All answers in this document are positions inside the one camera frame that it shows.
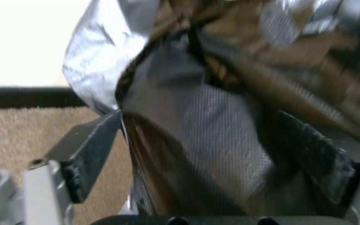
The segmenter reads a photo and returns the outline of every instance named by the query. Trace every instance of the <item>beige carpet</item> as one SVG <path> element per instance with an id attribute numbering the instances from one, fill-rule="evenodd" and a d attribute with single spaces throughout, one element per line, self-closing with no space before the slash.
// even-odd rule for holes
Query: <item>beige carpet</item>
<path id="1" fill-rule="evenodd" d="M 73 126 L 97 118 L 86 107 L 0 110 L 0 168 L 17 183 L 27 163 L 43 156 Z M 132 184 L 130 155 L 118 132 L 112 151 L 87 201 L 75 205 L 75 224 L 90 224 L 117 214 Z"/>

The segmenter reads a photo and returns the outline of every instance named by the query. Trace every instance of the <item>bolt hole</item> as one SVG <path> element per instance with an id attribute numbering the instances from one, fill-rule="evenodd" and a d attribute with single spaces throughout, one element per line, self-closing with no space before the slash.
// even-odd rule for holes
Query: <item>bolt hole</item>
<path id="1" fill-rule="evenodd" d="M 42 162 L 43 162 L 43 160 L 42 160 L 41 158 L 35 159 L 35 160 L 33 161 L 33 165 L 38 165 L 38 164 L 40 164 L 40 163 L 42 163 Z"/>
<path id="2" fill-rule="evenodd" d="M 261 218 L 258 222 L 257 225 L 279 225 L 276 221 L 274 221 L 273 219 L 270 219 L 268 217 L 264 217 Z"/>
<path id="3" fill-rule="evenodd" d="M 183 218 L 173 217 L 169 219 L 167 225 L 188 225 L 188 222 Z"/>

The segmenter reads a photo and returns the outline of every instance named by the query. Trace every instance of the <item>white wall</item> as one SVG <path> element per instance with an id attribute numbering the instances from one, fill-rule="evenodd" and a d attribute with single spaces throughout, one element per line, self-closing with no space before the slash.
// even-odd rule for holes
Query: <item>white wall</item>
<path id="1" fill-rule="evenodd" d="M 67 86 L 66 46 L 90 0 L 0 0 L 0 87 Z"/>

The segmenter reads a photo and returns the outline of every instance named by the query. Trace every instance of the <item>screw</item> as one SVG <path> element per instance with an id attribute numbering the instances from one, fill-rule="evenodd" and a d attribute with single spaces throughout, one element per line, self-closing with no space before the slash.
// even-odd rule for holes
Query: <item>screw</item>
<path id="1" fill-rule="evenodd" d="M 27 165 L 27 170 L 32 170 L 36 168 L 40 168 L 42 166 L 47 165 L 48 161 L 46 158 L 37 158 L 29 162 Z"/>

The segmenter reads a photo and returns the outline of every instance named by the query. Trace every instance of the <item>black baseboard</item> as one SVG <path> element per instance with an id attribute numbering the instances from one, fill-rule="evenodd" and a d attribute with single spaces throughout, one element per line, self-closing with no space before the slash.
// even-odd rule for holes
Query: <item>black baseboard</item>
<path id="1" fill-rule="evenodd" d="M 0 108 L 63 108 L 85 105 L 70 88 L 0 88 Z"/>

